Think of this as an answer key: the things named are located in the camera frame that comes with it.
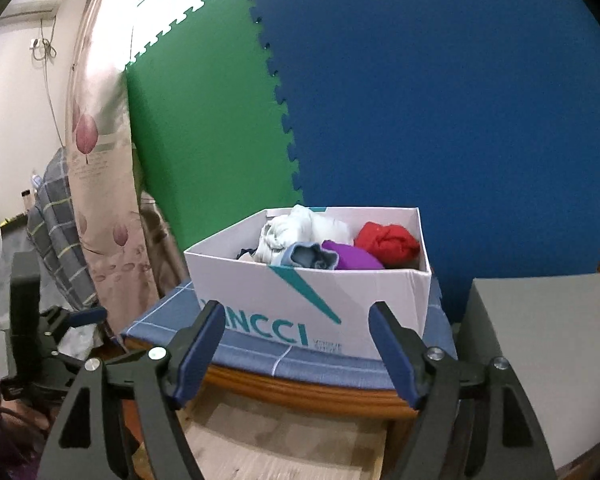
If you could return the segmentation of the wooden nightstand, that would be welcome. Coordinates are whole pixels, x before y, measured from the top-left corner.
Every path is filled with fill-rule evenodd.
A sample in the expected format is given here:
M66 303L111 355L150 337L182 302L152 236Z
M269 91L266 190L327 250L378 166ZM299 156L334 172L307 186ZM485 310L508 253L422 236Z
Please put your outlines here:
M211 364L204 385L248 399L329 416L383 420L417 416L393 390L366 390L294 382Z

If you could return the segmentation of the blue foam mat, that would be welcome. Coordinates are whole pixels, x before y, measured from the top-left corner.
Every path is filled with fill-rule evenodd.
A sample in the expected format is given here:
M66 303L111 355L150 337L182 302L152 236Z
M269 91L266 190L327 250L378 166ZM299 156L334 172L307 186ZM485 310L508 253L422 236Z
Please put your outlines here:
M582 0L247 0L310 206L415 207L446 310L600 265L600 25Z

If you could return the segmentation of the green foam mat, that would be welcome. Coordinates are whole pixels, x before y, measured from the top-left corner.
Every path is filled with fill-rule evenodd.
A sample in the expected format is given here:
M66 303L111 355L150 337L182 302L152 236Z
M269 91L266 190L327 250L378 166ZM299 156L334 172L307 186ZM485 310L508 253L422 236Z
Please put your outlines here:
M126 68L144 185L185 250L302 193L249 0L204 0Z

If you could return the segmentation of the beige floral curtain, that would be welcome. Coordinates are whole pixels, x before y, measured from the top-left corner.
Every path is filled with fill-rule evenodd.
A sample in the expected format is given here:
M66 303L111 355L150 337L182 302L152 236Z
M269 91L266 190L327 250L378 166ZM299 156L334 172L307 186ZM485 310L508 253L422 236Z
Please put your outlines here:
M125 66L134 0L87 0L67 105L76 228L97 301L120 334L186 279L132 141Z

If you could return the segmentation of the blue checked cloth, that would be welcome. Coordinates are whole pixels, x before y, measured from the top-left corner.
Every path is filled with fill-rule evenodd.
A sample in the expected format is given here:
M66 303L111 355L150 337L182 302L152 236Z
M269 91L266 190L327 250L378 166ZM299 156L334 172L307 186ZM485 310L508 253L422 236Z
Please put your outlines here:
M122 335L165 346L178 330L193 324L199 311L193 285L185 281L133 321ZM393 388L380 361L333 356L231 330L224 332L212 363L230 370L320 386L362 390Z

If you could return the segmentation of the white XINCCI shoe box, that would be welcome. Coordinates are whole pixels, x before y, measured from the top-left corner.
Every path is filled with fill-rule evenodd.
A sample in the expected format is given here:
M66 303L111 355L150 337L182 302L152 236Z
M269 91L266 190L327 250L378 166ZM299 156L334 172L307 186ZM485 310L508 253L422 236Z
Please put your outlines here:
M432 271L422 250L415 263L392 270L312 270L239 259L280 214L265 209L193 244L184 252L200 304L219 301L228 330L308 350L377 359L368 310L377 301L421 334Z

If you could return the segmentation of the wooden drawer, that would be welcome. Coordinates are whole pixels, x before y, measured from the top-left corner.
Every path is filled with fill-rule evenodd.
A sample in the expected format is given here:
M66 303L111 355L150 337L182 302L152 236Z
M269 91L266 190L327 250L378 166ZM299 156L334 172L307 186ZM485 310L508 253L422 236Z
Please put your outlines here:
M207 479L378 479L380 420L306 414L206 387L178 420Z

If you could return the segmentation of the white underwear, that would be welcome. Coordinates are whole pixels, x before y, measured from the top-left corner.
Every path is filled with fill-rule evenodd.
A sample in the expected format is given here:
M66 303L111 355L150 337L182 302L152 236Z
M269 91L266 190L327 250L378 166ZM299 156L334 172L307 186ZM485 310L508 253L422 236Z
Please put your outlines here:
M346 222L296 205L288 214L279 214L265 222L253 258L270 264L294 243L322 244L325 240L351 245L353 233Z

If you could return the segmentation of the grey plaid pillow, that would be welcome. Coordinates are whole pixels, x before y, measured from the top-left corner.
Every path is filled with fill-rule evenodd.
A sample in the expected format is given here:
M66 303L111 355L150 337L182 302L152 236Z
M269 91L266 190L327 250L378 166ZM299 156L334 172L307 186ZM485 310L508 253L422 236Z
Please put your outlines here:
M63 148L38 179L27 233L70 307L76 311L95 307L97 294L79 238Z

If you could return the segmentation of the purple underwear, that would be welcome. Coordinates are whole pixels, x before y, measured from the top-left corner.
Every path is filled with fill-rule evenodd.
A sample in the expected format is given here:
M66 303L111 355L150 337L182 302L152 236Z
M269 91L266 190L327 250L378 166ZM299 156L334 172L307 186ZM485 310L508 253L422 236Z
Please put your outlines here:
M329 252L336 252L338 255L336 270L378 271L385 269L376 257L362 248L336 243L333 240L324 240L322 248Z

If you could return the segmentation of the red underwear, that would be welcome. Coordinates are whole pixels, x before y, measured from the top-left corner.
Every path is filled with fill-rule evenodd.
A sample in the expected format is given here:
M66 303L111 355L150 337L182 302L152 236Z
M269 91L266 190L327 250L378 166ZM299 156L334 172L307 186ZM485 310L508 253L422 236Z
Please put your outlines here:
M407 266L420 255L419 241L398 224L384 226L366 222L355 237L354 246L365 250L387 268Z

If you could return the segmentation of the navy patterned underwear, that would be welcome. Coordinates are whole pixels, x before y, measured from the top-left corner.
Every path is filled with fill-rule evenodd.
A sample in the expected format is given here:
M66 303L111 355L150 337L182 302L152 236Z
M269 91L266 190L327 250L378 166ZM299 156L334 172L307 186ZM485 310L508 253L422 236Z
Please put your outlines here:
M236 259L239 261L254 261L256 251L256 248L242 248Z

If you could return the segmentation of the light blue underwear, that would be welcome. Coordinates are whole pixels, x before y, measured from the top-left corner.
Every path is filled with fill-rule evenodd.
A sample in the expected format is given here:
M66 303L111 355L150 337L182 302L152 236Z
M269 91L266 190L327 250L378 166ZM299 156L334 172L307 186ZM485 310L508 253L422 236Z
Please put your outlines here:
M335 270L339 255L318 243L297 242L275 256L271 266L292 266L314 270Z

